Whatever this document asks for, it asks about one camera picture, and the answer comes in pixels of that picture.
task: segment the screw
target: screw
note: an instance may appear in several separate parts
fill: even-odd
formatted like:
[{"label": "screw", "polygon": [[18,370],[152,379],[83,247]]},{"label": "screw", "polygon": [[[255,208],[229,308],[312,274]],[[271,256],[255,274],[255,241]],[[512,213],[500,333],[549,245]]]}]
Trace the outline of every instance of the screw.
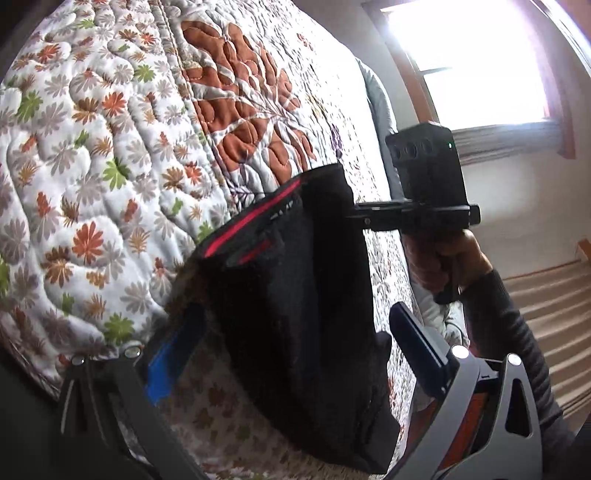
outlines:
[{"label": "screw", "polygon": [[518,367],[521,365],[521,358],[519,358],[519,355],[516,355],[515,353],[510,353],[507,356],[507,361],[511,364],[514,365],[515,367]]},{"label": "screw", "polygon": [[470,355],[468,349],[463,345],[454,345],[452,353],[456,358],[468,358],[468,355]]},{"label": "screw", "polygon": [[127,358],[138,358],[142,353],[142,350],[138,346],[130,346],[125,350],[124,355]]},{"label": "screw", "polygon": [[72,365],[79,367],[83,363],[84,363],[84,357],[82,355],[74,355],[72,357]]}]

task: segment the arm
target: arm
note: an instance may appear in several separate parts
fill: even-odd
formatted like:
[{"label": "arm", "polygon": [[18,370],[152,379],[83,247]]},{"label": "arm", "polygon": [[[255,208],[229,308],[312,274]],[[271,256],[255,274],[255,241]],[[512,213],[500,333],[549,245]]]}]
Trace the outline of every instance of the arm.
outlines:
[{"label": "arm", "polygon": [[408,238],[405,251],[413,276],[436,293],[447,283],[439,255],[455,257],[459,265],[461,300],[472,338],[484,358],[502,360],[509,353],[524,363],[540,421],[544,471],[558,463],[574,436],[550,388],[550,373],[534,335],[513,305],[499,274],[480,250],[471,232],[434,244]]},{"label": "arm", "polygon": [[544,471],[558,464],[574,439],[550,388],[550,373],[538,343],[509,298],[496,271],[478,278],[462,293],[472,338],[484,358],[516,353],[530,379],[542,434]]}]

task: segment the black handle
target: black handle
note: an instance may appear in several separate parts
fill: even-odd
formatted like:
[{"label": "black handle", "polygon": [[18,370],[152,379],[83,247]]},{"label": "black handle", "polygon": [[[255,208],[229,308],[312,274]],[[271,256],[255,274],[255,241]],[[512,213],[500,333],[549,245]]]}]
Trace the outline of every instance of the black handle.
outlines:
[{"label": "black handle", "polygon": [[435,299],[435,303],[439,305],[449,305],[460,299],[460,288],[457,283],[459,280],[459,265],[453,257],[440,256],[439,260],[441,261],[441,269],[449,276],[449,282],[433,298]]}]

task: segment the person's hand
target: person's hand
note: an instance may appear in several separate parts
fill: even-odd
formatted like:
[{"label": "person's hand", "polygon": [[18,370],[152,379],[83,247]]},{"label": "person's hand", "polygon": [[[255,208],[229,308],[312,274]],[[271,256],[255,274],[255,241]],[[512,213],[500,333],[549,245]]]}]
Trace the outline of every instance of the person's hand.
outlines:
[{"label": "person's hand", "polygon": [[402,241],[413,277],[433,294],[441,292],[449,281],[449,276],[441,269],[441,256],[455,257],[461,290],[492,271],[491,263],[470,230],[438,243],[422,236],[408,235],[403,235]]}]

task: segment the bed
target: bed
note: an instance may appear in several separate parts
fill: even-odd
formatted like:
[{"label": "bed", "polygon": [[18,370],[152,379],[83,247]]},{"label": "bed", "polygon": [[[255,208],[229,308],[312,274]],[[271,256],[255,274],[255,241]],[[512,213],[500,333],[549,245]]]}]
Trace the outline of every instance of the bed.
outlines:
[{"label": "bed", "polygon": [[[203,238],[341,162],[389,198],[363,76],[289,0],[68,0],[0,87],[0,337],[56,398],[72,356],[145,345],[193,293]],[[367,232],[375,326],[416,305],[397,232]],[[404,450],[415,379],[394,344]],[[364,478],[295,450],[233,376],[214,319],[159,408],[211,477]]]}]

